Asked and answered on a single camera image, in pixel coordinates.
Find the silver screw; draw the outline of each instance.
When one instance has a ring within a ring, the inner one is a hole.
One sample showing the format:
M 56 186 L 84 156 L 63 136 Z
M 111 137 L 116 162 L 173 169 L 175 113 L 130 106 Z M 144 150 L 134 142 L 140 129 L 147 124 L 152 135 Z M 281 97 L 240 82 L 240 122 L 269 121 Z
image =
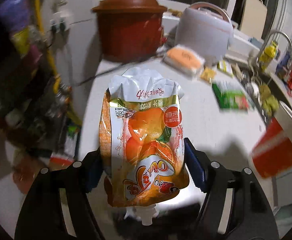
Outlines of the silver screw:
M 73 166 L 74 166 L 75 168 L 79 168 L 79 167 L 81 166 L 81 162 L 74 162 L 74 163 L 73 163 Z
M 218 162 L 212 162 L 210 165 L 215 169 L 219 168 L 220 166 Z
M 250 168 L 245 168 L 244 171 L 245 171 L 246 174 L 251 174 L 252 173 L 252 170 Z
M 44 168 L 41 169 L 40 173 L 41 174 L 46 174 L 48 171 L 49 171 L 49 169 L 44 167 Z

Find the cutting board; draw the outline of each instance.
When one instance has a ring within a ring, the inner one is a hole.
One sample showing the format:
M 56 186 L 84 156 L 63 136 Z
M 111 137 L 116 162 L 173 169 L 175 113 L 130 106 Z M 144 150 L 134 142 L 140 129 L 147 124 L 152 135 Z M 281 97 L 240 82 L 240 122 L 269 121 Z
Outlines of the cutting board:
M 267 7 L 262 0 L 245 0 L 242 21 L 239 30 L 250 37 L 262 37 Z

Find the faucet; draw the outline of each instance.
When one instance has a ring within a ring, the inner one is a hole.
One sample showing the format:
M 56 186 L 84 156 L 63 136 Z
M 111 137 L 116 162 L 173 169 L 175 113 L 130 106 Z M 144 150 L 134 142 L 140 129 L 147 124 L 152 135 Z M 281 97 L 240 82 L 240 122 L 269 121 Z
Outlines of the faucet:
M 268 44 L 269 40 L 270 40 L 270 37 L 274 34 L 274 33 L 281 33 L 283 34 L 283 36 L 287 39 L 288 43 L 290 44 L 291 46 L 291 55 L 292 55 L 292 42 L 290 40 L 290 38 L 287 36 L 287 34 L 283 31 L 280 31 L 280 30 L 271 30 L 268 35 L 266 36 L 266 39 L 264 41 L 264 44 L 262 45 L 262 48 L 259 50 L 259 53 L 257 54 L 256 56 L 256 59 L 255 59 L 255 64 L 256 64 L 256 67 L 259 69 L 259 58 L 261 57 L 266 45 Z

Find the juice pouch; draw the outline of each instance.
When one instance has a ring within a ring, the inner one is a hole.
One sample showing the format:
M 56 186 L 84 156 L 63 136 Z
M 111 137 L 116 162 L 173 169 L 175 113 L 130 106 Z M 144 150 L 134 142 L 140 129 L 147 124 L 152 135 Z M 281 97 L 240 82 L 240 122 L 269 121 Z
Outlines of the juice pouch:
M 155 70 L 134 67 L 111 79 L 99 142 L 112 206 L 149 206 L 188 186 L 182 96 L 178 83 Z

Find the brown pot lid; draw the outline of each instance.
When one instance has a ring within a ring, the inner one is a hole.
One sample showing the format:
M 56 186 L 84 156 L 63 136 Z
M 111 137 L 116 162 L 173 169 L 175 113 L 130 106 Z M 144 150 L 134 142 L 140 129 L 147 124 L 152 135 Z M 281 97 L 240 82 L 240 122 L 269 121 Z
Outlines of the brown pot lid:
M 97 13 L 163 13 L 167 7 L 159 5 L 156 0 L 102 0 L 92 10 Z

